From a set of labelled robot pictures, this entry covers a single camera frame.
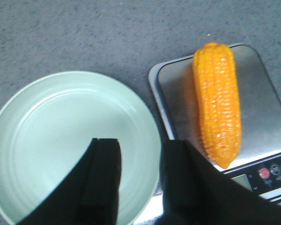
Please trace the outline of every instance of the scale button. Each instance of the scale button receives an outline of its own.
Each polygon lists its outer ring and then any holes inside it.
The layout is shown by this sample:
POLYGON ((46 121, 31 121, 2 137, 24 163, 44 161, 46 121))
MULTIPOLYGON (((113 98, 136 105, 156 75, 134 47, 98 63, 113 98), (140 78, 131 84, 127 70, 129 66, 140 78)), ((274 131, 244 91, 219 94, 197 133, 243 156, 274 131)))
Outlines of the scale button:
POLYGON ((281 168, 277 164, 272 165, 270 170, 273 175, 279 175, 281 173, 281 168))
POLYGON ((258 171, 259 172, 259 176, 262 178, 262 179, 267 179, 270 177, 270 171, 266 168, 262 168, 261 170, 258 171))

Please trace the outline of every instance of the gray floor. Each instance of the gray floor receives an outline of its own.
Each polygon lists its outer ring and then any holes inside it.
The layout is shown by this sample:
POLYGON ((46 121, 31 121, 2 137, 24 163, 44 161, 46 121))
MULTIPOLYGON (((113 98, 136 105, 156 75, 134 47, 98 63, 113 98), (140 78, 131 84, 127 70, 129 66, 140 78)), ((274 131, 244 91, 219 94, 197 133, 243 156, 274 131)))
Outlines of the gray floor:
POLYGON ((95 71, 137 92, 165 137, 148 72, 210 41, 257 49, 281 98, 279 0, 0 0, 0 108, 37 78, 95 71))

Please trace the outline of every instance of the stainless steel scale platform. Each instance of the stainless steel scale platform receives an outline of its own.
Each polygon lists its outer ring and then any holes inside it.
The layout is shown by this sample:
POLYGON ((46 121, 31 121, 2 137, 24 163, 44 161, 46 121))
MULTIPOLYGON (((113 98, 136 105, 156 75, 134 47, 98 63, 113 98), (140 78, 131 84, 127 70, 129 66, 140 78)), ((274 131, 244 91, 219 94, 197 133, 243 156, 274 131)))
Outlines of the stainless steel scale platform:
MULTIPOLYGON (((230 47, 237 66, 242 145, 229 168, 213 165, 247 189, 281 204, 281 103, 258 53, 242 44, 230 47)), ((149 82, 168 137, 189 140, 206 156, 199 133, 192 57, 154 66, 149 82)))

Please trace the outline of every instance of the light green plate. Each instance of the light green plate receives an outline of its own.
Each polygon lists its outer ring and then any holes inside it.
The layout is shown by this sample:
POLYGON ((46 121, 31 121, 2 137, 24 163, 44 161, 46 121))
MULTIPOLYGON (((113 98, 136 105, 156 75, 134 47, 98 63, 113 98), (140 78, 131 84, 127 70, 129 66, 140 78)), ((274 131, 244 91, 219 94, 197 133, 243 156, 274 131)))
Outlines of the light green plate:
POLYGON ((69 71, 27 85, 0 111, 0 213, 9 224, 28 215, 55 189, 92 138, 119 140, 123 168, 118 224, 137 218, 159 177, 161 142, 155 121, 122 83, 69 71))

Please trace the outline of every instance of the corn cob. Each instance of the corn cob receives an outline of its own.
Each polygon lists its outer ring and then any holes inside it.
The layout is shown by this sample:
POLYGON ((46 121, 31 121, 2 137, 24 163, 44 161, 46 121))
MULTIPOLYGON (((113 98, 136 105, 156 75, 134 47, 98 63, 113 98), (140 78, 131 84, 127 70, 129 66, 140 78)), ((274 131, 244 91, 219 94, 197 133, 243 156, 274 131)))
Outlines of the corn cob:
POLYGON ((192 69, 204 148, 214 162, 227 168, 238 155, 241 144, 233 52, 226 45, 206 44, 195 53, 192 69))

